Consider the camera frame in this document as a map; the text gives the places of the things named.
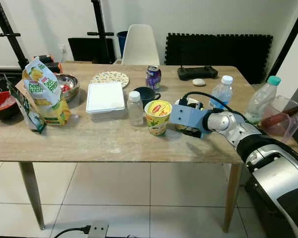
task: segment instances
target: tile floor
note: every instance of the tile floor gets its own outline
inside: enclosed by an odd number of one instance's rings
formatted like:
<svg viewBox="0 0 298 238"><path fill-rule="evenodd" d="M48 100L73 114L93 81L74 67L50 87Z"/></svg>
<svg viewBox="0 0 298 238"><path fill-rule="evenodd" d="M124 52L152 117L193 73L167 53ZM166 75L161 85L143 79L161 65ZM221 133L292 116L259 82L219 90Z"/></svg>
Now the tile floor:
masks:
<svg viewBox="0 0 298 238"><path fill-rule="evenodd" d="M0 236L49 238L99 220L109 222L109 237L266 237L242 187L229 233L222 232L227 181L219 164L34 163L34 168L46 229L38 228L18 164L0 163Z"/></svg>

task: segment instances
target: soda can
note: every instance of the soda can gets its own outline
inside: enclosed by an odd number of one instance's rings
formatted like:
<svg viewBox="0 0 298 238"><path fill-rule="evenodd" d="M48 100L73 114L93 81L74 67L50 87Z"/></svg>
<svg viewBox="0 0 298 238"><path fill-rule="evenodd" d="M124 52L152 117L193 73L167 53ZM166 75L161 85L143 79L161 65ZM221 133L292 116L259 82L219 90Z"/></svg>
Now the soda can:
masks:
<svg viewBox="0 0 298 238"><path fill-rule="evenodd" d="M159 69L159 66L148 66L146 74L146 87L151 88L154 91L158 91L160 89L161 82L161 70Z"/></svg>

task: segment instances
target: computer mouse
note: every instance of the computer mouse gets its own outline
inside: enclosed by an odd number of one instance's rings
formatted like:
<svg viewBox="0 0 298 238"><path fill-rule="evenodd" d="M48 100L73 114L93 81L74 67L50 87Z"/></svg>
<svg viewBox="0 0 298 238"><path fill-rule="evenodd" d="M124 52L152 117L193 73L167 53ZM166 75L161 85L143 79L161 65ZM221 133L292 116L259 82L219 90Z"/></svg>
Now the computer mouse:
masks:
<svg viewBox="0 0 298 238"><path fill-rule="evenodd" d="M202 78L195 78L195 79L193 79L193 85L194 86L205 86L206 85L206 82L205 82L205 80L204 79L202 79Z"/></svg>

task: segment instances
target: container lid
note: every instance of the container lid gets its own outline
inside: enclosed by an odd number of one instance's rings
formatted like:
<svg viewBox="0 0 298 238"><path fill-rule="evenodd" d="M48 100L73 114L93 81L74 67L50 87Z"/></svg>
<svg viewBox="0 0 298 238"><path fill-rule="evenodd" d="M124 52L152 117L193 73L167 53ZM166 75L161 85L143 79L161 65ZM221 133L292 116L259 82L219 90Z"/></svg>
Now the container lid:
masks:
<svg viewBox="0 0 298 238"><path fill-rule="evenodd" d="M224 75L221 79L221 82L223 84L232 84L233 83L233 77L228 76L228 75Z"/></svg>
<svg viewBox="0 0 298 238"><path fill-rule="evenodd" d="M120 82L90 83L88 85L86 112L104 113L125 109Z"/></svg>
<svg viewBox="0 0 298 238"><path fill-rule="evenodd" d="M280 77L277 76L269 76L267 82L269 84L275 85L277 86L280 82L282 81L282 79Z"/></svg>
<svg viewBox="0 0 298 238"><path fill-rule="evenodd" d="M128 99L131 102L138 102L140 101L140 93L137 91L131 91L128 95Z"/></svg>

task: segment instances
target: clear plastic bottle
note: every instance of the clear plastic bottle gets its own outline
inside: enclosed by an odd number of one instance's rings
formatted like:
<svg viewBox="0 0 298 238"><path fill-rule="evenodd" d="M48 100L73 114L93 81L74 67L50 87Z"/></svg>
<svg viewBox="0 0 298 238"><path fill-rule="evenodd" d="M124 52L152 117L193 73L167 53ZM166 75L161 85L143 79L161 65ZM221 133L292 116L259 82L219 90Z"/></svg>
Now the clear plastic bottle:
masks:
<svg viewBox="0 0 298 238"><path fill-rule="evenodd" d="M232 83L233 77L224 75L221 79L221 83L214 87L212 91L212 95L223 101L225 104L228 104L232 99L233 92L232 92ZM211 99L209 102L211 108L220 108L223 109L224 106Z"/></svg>
<svg viewBox="0 0 298 238"><path fill-rule="evenodd" d="M142 125L144 123L143 102L140 99L140 93L132 91L128 95L127 108L129 113L129 122L131 125Z"/></svg>
<svg viewBox="0 0 298 238"><path fill-rule="evenodd" d="M280 82L279 77L270 76L267 83L252 96L244 113L250 123L258 124L260 122L266 105L276 97L277 86Z"/></svg>

